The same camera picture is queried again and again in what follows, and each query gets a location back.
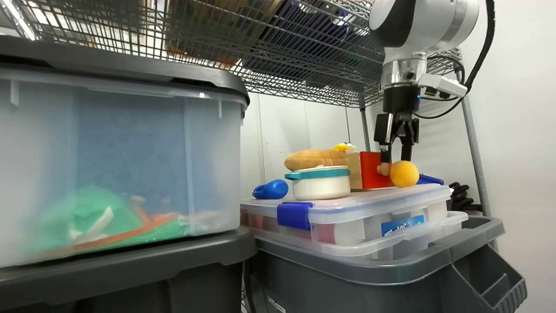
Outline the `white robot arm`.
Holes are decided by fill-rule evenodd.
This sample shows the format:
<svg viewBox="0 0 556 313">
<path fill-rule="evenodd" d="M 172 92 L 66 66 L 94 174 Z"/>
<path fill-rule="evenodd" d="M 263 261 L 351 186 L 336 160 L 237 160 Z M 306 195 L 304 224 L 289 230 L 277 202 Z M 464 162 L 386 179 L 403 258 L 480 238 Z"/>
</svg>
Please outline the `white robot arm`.
<svg viewBox="0 0 556 313">
<path fill-rule="evenodd" d="M 402 141 L 402 158 L 412 160 L 412 148 L 419 141 L 416 113 L 424 89 L 468 94 L 464 84 L 430 73 L 428 59 L 459 47 L 471 35 L 478 14 L 478 0 L 374 0 L 369 25 L 384 49 L 383 111 L 374 134 L 383 164 L 393 162 L 391 146 L 397 139 Z"/>
</svg>

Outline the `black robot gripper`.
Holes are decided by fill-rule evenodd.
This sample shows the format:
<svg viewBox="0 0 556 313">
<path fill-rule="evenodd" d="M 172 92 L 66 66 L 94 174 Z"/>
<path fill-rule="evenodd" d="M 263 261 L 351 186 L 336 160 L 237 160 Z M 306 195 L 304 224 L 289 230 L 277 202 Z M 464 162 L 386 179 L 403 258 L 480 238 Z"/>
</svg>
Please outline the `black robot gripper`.
<svg viewBox="0 0 556 313">
<path fill-rule="evenodd" d="M 395 139 L 402 141 L 402 158 L 412 160 L 414 144 L 419 141 L 419 120 L 416 118 L 419 103 L 421 91 L 416 85 L 384 91 L 383 111 L 377 115 L 374 134 L 383 164 L 391 164 L 391 143 Z"/>
</svg>

